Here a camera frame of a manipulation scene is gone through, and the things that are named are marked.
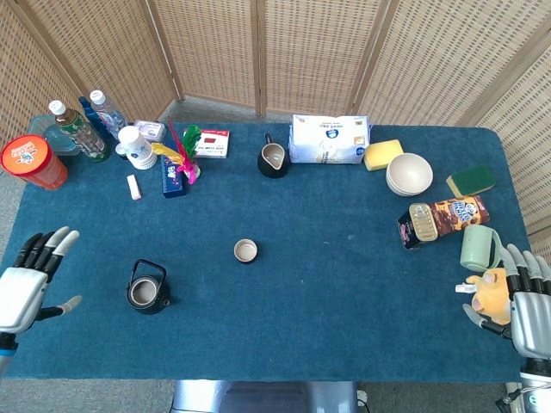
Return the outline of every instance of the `green sponge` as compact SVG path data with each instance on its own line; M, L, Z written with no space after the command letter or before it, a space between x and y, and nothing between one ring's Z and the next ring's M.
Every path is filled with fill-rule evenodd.
M448 176L446 183L455 196L466 196L487 191L496 184L496 180L490 169L481 165Z

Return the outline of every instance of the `yellow plush toy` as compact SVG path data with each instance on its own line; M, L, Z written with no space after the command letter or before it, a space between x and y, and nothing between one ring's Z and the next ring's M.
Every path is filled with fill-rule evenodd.
M511 302L505 280L506 275L505 268L492 268L481 277L471 275L466 279L467 284L476 286L471 304L474 310L501 325L511 322Z

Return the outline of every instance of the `gray floor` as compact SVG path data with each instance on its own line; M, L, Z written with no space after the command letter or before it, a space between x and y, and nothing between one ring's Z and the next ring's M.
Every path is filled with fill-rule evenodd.
M167 111L174 121L285 122L289 115L269 114L223 103L189 98ZM0 257L11 233L21 199L20 181L0 175ZM504 385L368 384L372 413L495 413L494 400ZM173 383L167 380L35 380L5 379L0 385L0 413L165 413Z

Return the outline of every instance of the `water bottle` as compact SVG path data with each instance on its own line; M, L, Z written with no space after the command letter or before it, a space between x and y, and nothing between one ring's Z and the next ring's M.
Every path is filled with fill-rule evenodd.
M119 131L127 125L119 107L109 96L105 96L100 90L94 90L90 93L92 107L99 115L103 125L107 128L113 138L118 139Z
M105 145L105 142L79 112L66 108L61 101L51 101L48 107L50 112L55 115L59 129L72 139L84 155L96 162L104 161L109 157L108 145Z
M96 111L90 106L90 102L88 102L88 100L84 96L80 96L78 98L78 101L83 107L84 116L86 116L92 127L96 129L96 132L99 133L100 137L106 143L109 142L113 137L111 136L111 133L109 133L105 125L103 125L103 122L100 119L100 115L97 114Z

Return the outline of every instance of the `blue box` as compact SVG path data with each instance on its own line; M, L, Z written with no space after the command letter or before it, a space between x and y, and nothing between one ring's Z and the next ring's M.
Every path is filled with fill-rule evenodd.
M163 172L163 195L164 198L174 198L186 194L183 187L183 173L178 172L178 165L165 155L161 155L161 169Z

